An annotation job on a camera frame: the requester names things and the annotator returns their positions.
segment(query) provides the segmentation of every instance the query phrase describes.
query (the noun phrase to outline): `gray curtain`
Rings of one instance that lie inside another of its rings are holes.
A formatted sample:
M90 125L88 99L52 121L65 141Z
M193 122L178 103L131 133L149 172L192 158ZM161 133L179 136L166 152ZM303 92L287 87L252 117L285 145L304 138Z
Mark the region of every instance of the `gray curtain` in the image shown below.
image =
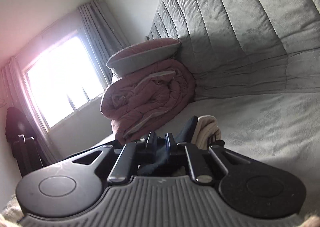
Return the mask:
M112 72L106 66L117 51L129 46L116 20L103 0L93 0L79 7L85 34L105 80L111 83Z
M22 75L15 57L11 57L5 67L1 69L1 78L3 80L6 103L9 106L18 108L26 115L37 134L37 141L47 162L53 164L60 161L61 156L51 141L46 128L43 126L41 118L38 115L39 113L36 110L36 105L33 105L25 77Z

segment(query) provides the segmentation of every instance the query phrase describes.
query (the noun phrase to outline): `pink comforter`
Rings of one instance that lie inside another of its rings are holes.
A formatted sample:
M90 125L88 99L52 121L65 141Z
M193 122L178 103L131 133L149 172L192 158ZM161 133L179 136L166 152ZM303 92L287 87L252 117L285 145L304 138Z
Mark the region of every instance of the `pink comforter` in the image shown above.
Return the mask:
M194 91L195 80L186 67L176 60L164 60L109 85L100 109L112 120L115 139L124 145L173 119Z

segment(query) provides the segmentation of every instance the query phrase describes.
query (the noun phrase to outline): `bright window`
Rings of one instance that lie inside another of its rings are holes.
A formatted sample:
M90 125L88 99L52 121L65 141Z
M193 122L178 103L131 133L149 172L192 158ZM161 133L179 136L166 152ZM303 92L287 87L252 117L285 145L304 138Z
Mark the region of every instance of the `bright window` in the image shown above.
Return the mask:
M103 92L88 52L77 36L43 52L27 76L49 128Z

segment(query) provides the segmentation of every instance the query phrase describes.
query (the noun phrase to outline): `window frame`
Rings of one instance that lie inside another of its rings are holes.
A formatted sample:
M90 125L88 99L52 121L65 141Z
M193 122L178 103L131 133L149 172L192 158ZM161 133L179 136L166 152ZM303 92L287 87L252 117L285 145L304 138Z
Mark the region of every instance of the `window frame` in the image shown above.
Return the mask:
M51 131L53 128L56 128L58 127L59 125L61 125L64 121L66 121L68 118L72 117L74 114L76 114L77 112L79 112L80 110L82 110L84 107L88 106L90 103L96 101L97 99L99 99L103 93L99 94L98 96L96 96L94 99L90 99L87 95L87 93L85 92L84 89L83 92L84 92L84 95L87 99L87 102L85 104L83 104L82 106L80 106L78 109L75 107L75 105L73 104L71 98L67 95L67 99L69 101L69 104L71 105L72 109L73 109L73 112L70 113L68 116L64 117L62 120L60 120L59 122L57 122L55 125L53 125L52 127L49 126L45 116L42 114L40 108L38 107L36 101L35 101L35 98L33 96L33 93L32 93L32 90L31 90L31 83L30 83L30 80L29 80L29 76L28 76L28 71L30 69L32 69L32 67L37 63L37 61L41 58L42 55L46 54L47 52L50 52L51 50L57 48L58 46L60 46L61 44L65 43L66 41L68 41L69 39L73 38L73 37L78 37L80 39L80 41L82 42L85 50L87 51L87 54L89 56L89 59L91 61L91 65L94 67L94 70L96 72L96 75L99 79L99 82L101 83L101 86L103 87L103 90L105 90L108 86L108 83L106 82L105 78L103 75L101 75L102 71L99 72L100 69L97 69L97 66L94 62L94 60L92 59L92 56L93 55L93 52L92 52L92 49L90 47L90 44L88 42L88 39L85 37L85 40L83 39L83 36L84 36L84 32L81 28L77 28L75 29L73 32L69 33L68 35L62 37L60 40L58 40L57 42L55 42L54 44L51 44L49 47L47 47L41 54L39 54L34 60L32 60L31 63L29 63L29 65L27 65L23 70L22 70L22 74L23 74L23 77L25 79L25 82L27 84L27 90L28 90L28 93L29 95L32 97L32 102L33 102L33 105L36 107L36 110L38 112L38 115L42 121L42 124L44 125L44 127L46 128L47 132Z

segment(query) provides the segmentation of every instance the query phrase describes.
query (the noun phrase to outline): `pillow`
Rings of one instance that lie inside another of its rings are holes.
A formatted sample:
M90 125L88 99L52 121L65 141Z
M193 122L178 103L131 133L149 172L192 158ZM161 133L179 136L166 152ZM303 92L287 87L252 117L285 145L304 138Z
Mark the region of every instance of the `pillow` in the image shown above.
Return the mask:
M120 78L153 63L170 58L180 46L180 40L162 38L134 44L116 52L107 61L113 75Z

